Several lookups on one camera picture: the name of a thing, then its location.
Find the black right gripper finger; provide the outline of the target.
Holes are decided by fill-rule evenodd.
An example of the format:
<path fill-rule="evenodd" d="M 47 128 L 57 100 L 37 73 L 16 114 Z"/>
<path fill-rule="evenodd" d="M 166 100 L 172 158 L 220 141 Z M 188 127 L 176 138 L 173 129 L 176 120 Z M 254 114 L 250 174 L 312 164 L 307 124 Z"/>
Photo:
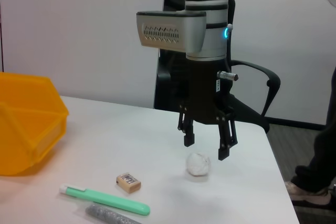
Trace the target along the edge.
<path fill-rule="evenodd" d="M 195 143 L 195 135 L 193 132 L 193 119 L 191 119 L 183 111 L 179 113 L 178 130 L 182 131 L 184 135 L 184 146 L 189 147 Z"/>
<path fill-rule="evenodd" d="M 223 161 L 229 156 L 229 149 L 238 143 L 236 127 L 233 114 L 226 114 L 219 117 L 219 149 L 218 159 Z"/>

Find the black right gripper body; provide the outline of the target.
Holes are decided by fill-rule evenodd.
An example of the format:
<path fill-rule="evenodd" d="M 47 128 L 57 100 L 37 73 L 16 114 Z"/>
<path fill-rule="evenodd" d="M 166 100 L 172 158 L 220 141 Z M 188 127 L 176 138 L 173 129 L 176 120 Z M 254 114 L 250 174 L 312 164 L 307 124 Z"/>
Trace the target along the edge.
<path fill-rule="evenodd" d="M 230 73 L 226 59 L 214 61 L 187 60 L 187 86 L 180 101 L 180 125 L 198 123 L 213 125 L 233 120 L 230 89 L 233 81 L 222 79 L 220 72 Z"/>

